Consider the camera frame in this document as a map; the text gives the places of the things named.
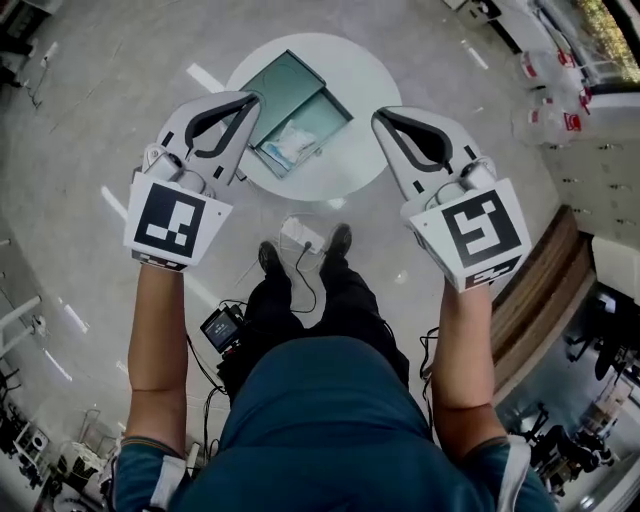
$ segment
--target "black pants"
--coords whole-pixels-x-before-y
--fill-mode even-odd
[[[290,340],[316,336],[349,336],[382,354],[405,386],[409,361],[378,313],[376,296],[362,277],[340,257],[326,259],[320,278],[327,292],[322,319],[305,329],[291,312],[291,280],[282,272],[267,274],[249,298],[238,350],[219,366],[231,403],[256,363],[272,348]]]

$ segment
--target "power strip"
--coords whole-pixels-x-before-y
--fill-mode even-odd
[[[307,242],[310,242],[311,247],[309,251],[313,254],[318,254],[324,247],[325,239],[305,226],[296,217],[289,217],[282,225],[280,232],[302,247],[304,247]]]

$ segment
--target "round white table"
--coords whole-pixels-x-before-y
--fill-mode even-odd
[[[227,89],[241,89],[286,50],[326,81],[327,89],[353,120],[284,179],[278,179],[251,150],[244,152],[240,169],[258,186],[289,199],[344,197],[386,168],[387,161],[371,129],[371,116],[380,107],[401,105],[400,92],[384,65],[367,50],[329,34],[295,34],[265,44],[237,67]]]

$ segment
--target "black shoe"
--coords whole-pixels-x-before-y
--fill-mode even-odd
[[[326,258],[344,258],[349,249],[351,249],[352,239],[351,226],[349,224],[338,224],[333,230],[329,248],[325,252]]]
[[[271,242],[264,241],[260,244],[258,262],[265,274],[272,274],[274,272],[284,273],[284,267],[278,256],[278,251]]]

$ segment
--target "blue shirt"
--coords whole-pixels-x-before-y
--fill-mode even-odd
[[[176,454],[150,443],[123,443],[118,512],[149,508],[156,488],[166,487],[162,468]],[[166,508],[495,510],[508,453],[506,442],[492,444],[454,465],[376,350],[351,338],[294,340],[256,365],[236,397],[218,454],[195,481],[176,483]],[[532,471],[516,510],[555,510]]]

